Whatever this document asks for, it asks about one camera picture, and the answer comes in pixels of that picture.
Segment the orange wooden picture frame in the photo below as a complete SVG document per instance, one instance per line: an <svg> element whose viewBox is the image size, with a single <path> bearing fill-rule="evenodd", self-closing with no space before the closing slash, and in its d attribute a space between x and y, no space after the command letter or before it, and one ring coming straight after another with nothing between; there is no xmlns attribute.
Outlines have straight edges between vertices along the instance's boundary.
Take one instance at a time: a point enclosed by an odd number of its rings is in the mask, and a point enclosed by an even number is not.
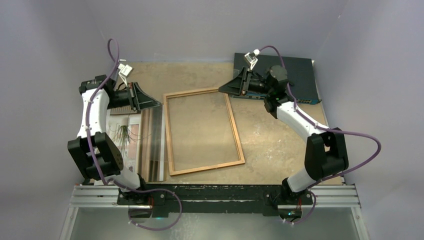
<svg viewBox="0 0 424 240"><path fill-rule="evenodd" d="M166 149L167 149L167 156L168 156L168 172L170 176L179 176L179 175L192 174L192 173L204 172L204 171L215 170L215 169L228 168L228 167L243 165L246 163L245 156L242 150L241 140L239 137L236 121L234 118L234 114L233 114L233 110L232 110L232 106L230 102L230 98L227 93L224 93L223 98L225 101L228 119L229 119L231 130L232 130L233 140L234 140L237 155L238 155L238 160L232 161L232 162L196 167L196 168L189 168L184 170L175 170L174 156L173 156L173 143L172 143L172 134L171 134L169 99L189 97L189 96L195 96L195 95L203 95L203 94L212 94L212 93L217 93L218 91L219 89L217 87L209 87L209 88L201 88L196 90L185 90L185 91L163 94L162 119L164 120Z"/></svg>

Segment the glossy photo print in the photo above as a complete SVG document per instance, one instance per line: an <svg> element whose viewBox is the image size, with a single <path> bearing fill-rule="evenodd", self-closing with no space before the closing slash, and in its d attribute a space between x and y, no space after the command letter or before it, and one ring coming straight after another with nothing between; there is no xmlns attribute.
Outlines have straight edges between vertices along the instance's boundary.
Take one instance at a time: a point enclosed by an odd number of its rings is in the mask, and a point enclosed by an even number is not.
<svg viewBox="0 0 424 240"><path fill-rule="evenodd" d="M121 152L124 167L148 183L166 178L163 116L159 106L139 113L109 115L106 121L106 133Z"/></svg>

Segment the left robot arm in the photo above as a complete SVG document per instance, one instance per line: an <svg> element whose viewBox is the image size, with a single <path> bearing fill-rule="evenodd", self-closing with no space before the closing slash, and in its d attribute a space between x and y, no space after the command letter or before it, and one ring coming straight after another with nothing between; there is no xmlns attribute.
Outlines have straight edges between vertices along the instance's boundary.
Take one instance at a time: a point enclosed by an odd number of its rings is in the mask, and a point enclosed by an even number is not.
<svg viewBox="0 0 424 240"><path fill-rule="evenodd" d="M124 165L121 151L107 134L108 110L130 107L139 113L161 103L136 82L130 82L125 89L115 89L116 83L105 74L81 83L78 91L83 101L82 120L67 150L84 179L114 184L142 205L148 201L149 191L144 179Z"/></svg>

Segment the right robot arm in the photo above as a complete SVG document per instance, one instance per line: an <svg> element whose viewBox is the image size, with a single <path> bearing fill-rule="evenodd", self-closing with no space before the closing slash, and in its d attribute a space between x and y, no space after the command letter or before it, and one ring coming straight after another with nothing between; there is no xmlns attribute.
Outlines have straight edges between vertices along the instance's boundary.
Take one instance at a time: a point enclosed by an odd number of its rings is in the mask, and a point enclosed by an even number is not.
<svg viewBox="0 0 424 240"><path fill-rule="evenodd" d="M244 96L262 94L266 111L294 130L306 144L304 166L285 178L280 196L288 204L300 198L313 184L341 173L349 166L345 137L337 128L320 124L306 114L289 89L292 83L281 65L269 68L266 77L243 67L232 80L218 88L220 93Z"/></svg>

